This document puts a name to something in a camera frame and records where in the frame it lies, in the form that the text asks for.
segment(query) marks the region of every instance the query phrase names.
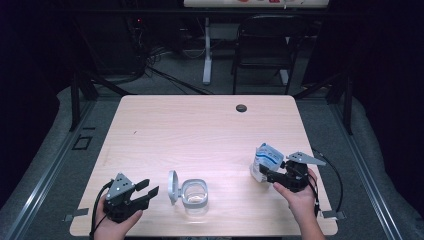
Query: black cable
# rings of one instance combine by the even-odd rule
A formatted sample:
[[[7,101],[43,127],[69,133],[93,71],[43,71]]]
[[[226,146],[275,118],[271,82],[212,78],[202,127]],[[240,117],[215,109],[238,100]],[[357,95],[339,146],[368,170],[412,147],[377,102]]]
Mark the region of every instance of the black cable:
[[[105,218],[106,218],[106,217],[107,217],[107,214],[105,214],[105,215],[102,217],[102,219],[100,220],[100,222],[99,222],[99,223],[97,223],[96,227],[94,228],[93,234],[94,234],[94,232],[96,232],[97,228],[99,228],[99,226],[100,226],[100,223],[102,223],[102,222],[103,222],[103,220],[105,220]]]
[[[124,84],[124,83],[129,83],[129,82],[134,82],[135,80],[141,78],[144,75],[144,70],[139,71],[138,73],[123,78],[123,79],[119,79],[119,80],[110,80],[108,79],[109,82],[115,84],[115,85],[120,85],[120,84]]]
[[[178,83],[178,84],[180,84],[180,85],[182,85],[182,86],[184,86],[186,88],[189,88],[189,89],[191,89],[191,90],[193,90],[193,91],[195,91],[195,92],[197,92],[197,93],[199,93],[201,95],[213,94],[211,91],[209,91],[207,89],[199,88],[199,87],[196,87],[194,85],[191,85],[191,84],[188,84],[186,82],[183,82],[181,80],[178,80],[177,78],[175,78],[173,76],[170,76],[170,75],[168,75],[168,74],[166,74],[164,72],[161,72],[161,71],[159,71],[159,70],[157,70],[157,69],[155,69],[155,68],[153,68],[151,66],[147,66],[147,68],[149,70],[151,70],[153,73],[155,73],[155,74],[157,74],[157,75],[159,75],[159,76],[161,76],[161,77],[163,77],[163,78],[165,78],[165,79],[167,79],[167,80],[169,80],[171,82],[175,82],[175,83]]]
[[[317,185],[317,181],[315,180],[315,178],[313,178],[309,173],[307,175],[308,175],[309,178],[312,178],[312,180],[314,181],[314,185],[315,185],[315,187],[314,187],[308,179],[308,185],[309,185],[309,187],[311,187],[312,192],[314,193],[314,196],[315,196],[314,213],[315,213],[315,217],[316,217],[316,216],[318,216],[318,212],[321,211],[321,208],[319,206],[319,198],[318,198],[318,185]]]
[[[102,187],[102,190],[100,190],[99,194],[97,195],[96,201],[94,202],[93,215],[91,217],[91,231],[90,231],[90,234],[89,234],[90,239],[94,239],[94,232],[96,231],[96,229],[98,227],[98,226],[96,227],[96,213],[97,213],[97,206],[99,205],[99,201],[100,201],[100,198],[102,196],[102,193],[106,188],[110,188],[112,186],[113,182],[114,182],[114,180],[110,180],[110,182],[106,183]]]
[[[297,174],[297,176],[299,176],[301,179],[304,179],[305,177],[308,178],[308,179],[304,179],[304,181],[308,182],[309,187],[312,189],[312,192],[314,193],[314,197],[315,197],[314,213],[315,213],[315,217],[318,216],[318,212],[321,209],[320,209],[320,206],[319,206],[318,185],[317,185],[317,181],[315,180],[315,178],[313,178],[309,173],[306,173],[306,175],[303,175],[297,169],[289,167],[289,166],[286,166],[286,169],[295,172]],[[315,187],[312,185],[311,181],[309,181],[309,178],[312,178],[312,180],[314,181]]]
[[[318,155],[320,155],[331,166],[331,168],[333,168],[334,172],[337,175],[337,178],[338,178],[339,183],[340,183],[340,199],[339,199],[339,203],[337,204],[336,212],[339,212],[340,211],[340,207],[342,206],[342,201],[343,201],[343,182],[342,182],[342,178],[341,178],[339,172],[337,171],[336,167],[330,162],[330,160],[328,160],[328,158],[326,158],[324,156],[324,154],[322,154],[321,152],[319,152],[315,148],[312,148],[312,151],[314,151]]]

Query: wooden table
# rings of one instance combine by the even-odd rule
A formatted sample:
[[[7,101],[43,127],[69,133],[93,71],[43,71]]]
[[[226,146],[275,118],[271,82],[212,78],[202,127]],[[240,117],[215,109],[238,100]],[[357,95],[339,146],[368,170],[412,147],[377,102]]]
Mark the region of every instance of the wooden table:
[[[246,112],[236,106],[244,104]],[[255,150],[267,143],[285,155],[311,154],[296,103],[290,96],[126,96],[122,98],[93,169],[70,232],[86,236],[101,187],[122,172],[159,186],[140,221],[128,236],[282,236],[300,231],[287,201],[250,175]],[[322,210],[330,210],[316,166]],[[185,213],[181,199],[172,206],[168,172],[180,185],[200,178],[209,191],[209,210],[202,217]],[[318,217],[326,235],[337,232],[334,220]]]

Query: human hand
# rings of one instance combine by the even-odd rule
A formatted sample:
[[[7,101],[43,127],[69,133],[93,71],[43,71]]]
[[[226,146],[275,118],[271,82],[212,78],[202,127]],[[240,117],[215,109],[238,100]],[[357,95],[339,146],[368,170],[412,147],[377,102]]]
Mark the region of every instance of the human hand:
[[[312,186],[315,186],[317,176],[315,173],[308,169],[309,175],[315,179],[309,179]],[[274,182],[273,187],[279,192],[289,203],[289,208],[292,211],[294,218],[299,225],[302,225],[305,221],[311,221],[316,219],[314,207],[315,207],[315,194],[309,186],[306,186],[300,192],[292,192],[278,182]]]
[[[127,232],[137,223],[137,221],[143,215],[143,211],[138,210],[127,220],[116,223],[108,219],[106,214],[103,212],[104,201],[106,195],[100,198],[96,212],[96,226],[97,230],[94,232],[95,240],[123,240]]]

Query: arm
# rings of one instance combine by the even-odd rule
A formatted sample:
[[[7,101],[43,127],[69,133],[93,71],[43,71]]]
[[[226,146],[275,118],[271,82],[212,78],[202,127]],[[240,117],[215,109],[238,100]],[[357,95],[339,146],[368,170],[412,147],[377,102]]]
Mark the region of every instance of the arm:
[[[311,169],[309,169],[309,175],[311,175],[314,179],[317,179],[317,176]],[[300,192],[293,193],[278,182],[275,182],[273,186],[277,192],[287,199],[289,208],[292,211],[296,222],[299,224],[302,239],[325,239],[315,217],[315,196],[312,189],[308,186]]]
[[[96,226],[97,229],[94,232],[95,240],[123,240],[127,232],[137,223],[137,221],[143,215],[143,211],[139,210],[135,212],[131,217],[122,223],[116,223],[106,217],[103,212],[103,202],[106,199],[106,195],[103,195],[99,201],[96,212]]]

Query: electrical cord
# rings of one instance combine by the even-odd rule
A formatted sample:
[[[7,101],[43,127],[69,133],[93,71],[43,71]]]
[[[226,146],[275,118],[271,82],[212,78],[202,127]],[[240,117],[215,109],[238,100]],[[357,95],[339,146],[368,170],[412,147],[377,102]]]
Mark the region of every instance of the electrical cord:
[[[306,173],[306,175],[303,175],[297,169],[289,167],[289,166],[286,166],[286,169],[295,172],[298,177],[300,177],[301,179],[304,179],[304,181],[308,182],[308,185],[312,189],[312,192],[314,193],[314,197],[315,197],[315,206],[314,206],[315,217],[318,216],[318,212],[321,211],[321,208],[319,206],[318,185],[317,185],[317,181],[315,180],[315,178],[313,178],[309,173]],[[312,178],[315,186],[312,185],[311,181],[309,181],[309,178]]]
[[[204,29],[203,29],[203,26],[202,26],[202,24],[200,23],[200,21],[199,21],[199,18],[196,18],[196,21],[197,21],[197,24],[199,25],[199,28],[200,28],[200,30],[202,31],[202,33],[203,33],[203,36],[205,36],[205,31],[204,31]],[[183,53],[184,53],[184,55],[186,56],[186,57],[188,57],[188,58],[190,58],[190,59],[195,59],[195,58],[198,58],[198,57],[200,57],[200,56],[202,56],[204,53],[205,53],[205,51],[206,51],[206,46],[203,48],[203,49],[199,49],[198,51],[201,51],[198,55],[196,55],[196,56],[191,56],[190,54],[188,54],[188,52],[189,52],[190,50],[187,50],[187,49],[183,49]]]
[[[340,183],[340,198],[339,198],[339,203],[337,204],[337,208],[336,208],[336,212],[340,211],[340,207],[342,205],[342,201],[343,201],[343,182],[342,182],[342,178],[340,177],[339,172],[337,171],[336,167],[330,162],[330,160],[328,160],[328,158],[326,158],[324,156],[324,154],[322,154],[320,151],[316,150],[315,148],[312,147],[312,151],[316,152],[318,155],[321,156],[321,158],[323,158],[330,166],[331,168],[333,168],[334,172],[337,175],[337,178],[339,180]]]
[[[90,44],[90,41],[88,41],[88,39],[86,38],[86,36],[84,35],[81,27],[77,24],[76,21],[72,21],[73,26],[75,27],[77,33],[79,34],[79,36],[83,39],[84,43],[86,44],[89,52],[91,53],[91,55],[96,58],[96,60],[103,66],[105,67],[105,69],[110,72],[111,74],[115,74],[114,71],[112,71],[110,69],[110,67],[107,66],[107,64],[105,64],[105,62],[101,59],[101,57],[99,56],[99,54],[97,53],[97,51],[94,49],[94,47]],[[140,69],[138,69],[137,73],[135,73],[132,76],[129,76],[128,78],[124,78],[121,80],[117,80],[117,81],[110,81],[115,85],[119,85],[119,84],[123,84],[123,83],[128,83],[128,82],[133,82],[135,80],[137,80],[138,78],[140,78],[141,76],[143,76],[144,74],[144,63],[140,64]]]
[[[100,190],[99,194],[97,195],[96,201],[94,202],[94,208],[93,208],[93,216],[91,217],[91,231],[90,231],[90,239],[94,240],[94,232],[97,230],[97,228],[99,227],[100,223],[106,218],[107,215],[105,215],[103,217],[103,219],[99,222],[99,224],[97,224],[96,226],[96,213],[97,213],[97,206],[99,205],[99,201],[100,198],[102,196],[102,193],[104,190],[106,190],[107,188],[110,188],[113,184],[114,180],[110,180],[110,182],[106,183],[103,187],[102,190]]]
[[[165,79],[167,79],[167,80],[169,80],[169,81],[171,81],[172,83],[178,83],[178,84],[180,84],[180,85],[182,85],[182,86],[184,86],[184,87],[186,87],[186,88],[189,88],[189,89],[191,89],[191,90],[193,90],[193,91],[195,91],[195,92],[197,92],[197,93],[199,93],[199,94],[201,94],[201,95],[209,95],[209,94],[213,94],[211,91],[209,91],[209,90],[207,90],[207,89],[204,89],[204,88],[199,88],[199,87],[196,87],[196,86],[194,86],[194,85],[191,85],[191,84],[189,84],[189,83],[186,83],[186,82],[183,82],[183,81],[181,81],[181,80],[178,80],[177,78],[175,78],[175,77],[173,77],[173,76],[170,76],[170,75],[168,75],[168,74],[166,74],[166,73],[164,73],[164,72],[161,72],[161,71],[159,71],[159,70],[157,70],[157,69],[155,69],[155,68],[153,68],[153,67],[151,67],[151,66],[147,66],[147,68],[149,69],[149,70],[151,70],[153,73],[155,73],[155,74],[157,74],[157,75],[159,75],[159,76],[161,76],[161,77],[163,77],[163,78],[165,78]]]

